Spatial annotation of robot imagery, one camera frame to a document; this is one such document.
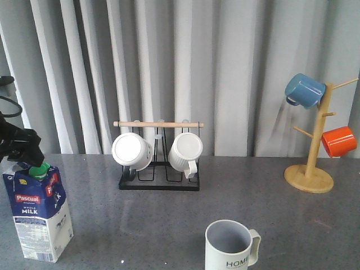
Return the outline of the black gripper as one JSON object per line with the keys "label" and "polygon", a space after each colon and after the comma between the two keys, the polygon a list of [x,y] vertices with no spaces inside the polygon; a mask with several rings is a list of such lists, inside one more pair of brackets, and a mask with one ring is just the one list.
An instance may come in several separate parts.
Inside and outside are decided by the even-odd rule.
{"label": "black gripper", "polygon": [[23,162],[39,167],[44,161],[40,136],[33,129],[21,129],[5,120],[1,114],[1,161]]}

